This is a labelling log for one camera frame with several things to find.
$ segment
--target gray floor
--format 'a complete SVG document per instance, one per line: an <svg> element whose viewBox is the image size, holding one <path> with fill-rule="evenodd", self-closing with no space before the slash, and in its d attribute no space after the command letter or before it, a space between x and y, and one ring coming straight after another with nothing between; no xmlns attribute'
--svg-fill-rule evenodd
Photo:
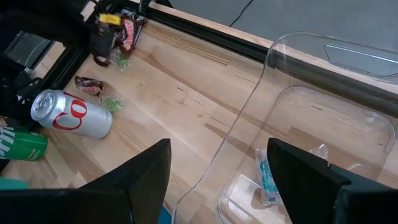
<svg viewBox="0 0 398 224"><path fill-rule="evenodd" d="M170 0L181 11L230 25L249 0ZM233 26L276 40L297 31L398 49L396 0L254 0Z"/></svg>

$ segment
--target transparent plastic container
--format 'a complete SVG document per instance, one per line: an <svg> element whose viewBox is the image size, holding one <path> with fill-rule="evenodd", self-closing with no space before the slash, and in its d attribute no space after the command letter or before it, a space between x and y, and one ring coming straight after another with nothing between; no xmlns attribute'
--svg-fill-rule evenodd
<svg viewBox="0 0 398 224"><path fill-rule="evenodd" d="M262 77L173 223L291 223L283 203L265 207L255 149L271 137L397 187L386 170L395 138L398 54L316 34L289 34L269 49Z"/></svg>

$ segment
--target green bottle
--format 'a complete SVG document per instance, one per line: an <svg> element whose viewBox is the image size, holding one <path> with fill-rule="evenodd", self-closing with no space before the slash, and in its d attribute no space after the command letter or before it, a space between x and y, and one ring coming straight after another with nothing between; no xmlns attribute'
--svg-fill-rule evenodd
<svg viewBox="0 0 398 224"><path fill-rule="evenodd" d="M47 138L42 134L0 125L1 159L36 161L44 156L47 145Z"/></svg>

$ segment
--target yellow label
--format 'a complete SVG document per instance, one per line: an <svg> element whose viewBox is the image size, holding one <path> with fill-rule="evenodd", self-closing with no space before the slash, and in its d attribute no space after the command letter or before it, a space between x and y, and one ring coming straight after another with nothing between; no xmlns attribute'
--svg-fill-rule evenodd
<svg viewBox="0 0 398 224"><path fill-rule="evenodd" d="M99 21L106 22L110 24L120 25L121 19L119 16L111 15L111 14L100 14Z"/></svg>

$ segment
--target silver can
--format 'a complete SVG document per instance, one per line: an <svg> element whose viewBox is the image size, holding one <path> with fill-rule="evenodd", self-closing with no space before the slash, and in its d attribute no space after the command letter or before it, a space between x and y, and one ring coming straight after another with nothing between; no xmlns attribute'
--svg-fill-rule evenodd
<svg viewBox="0 0 398 224"><path fill-rule="evenodd" d="M33 120L46 128L101 139L112 126L112 114L107 109L60 90L44 90L30 109Z"/></svg>

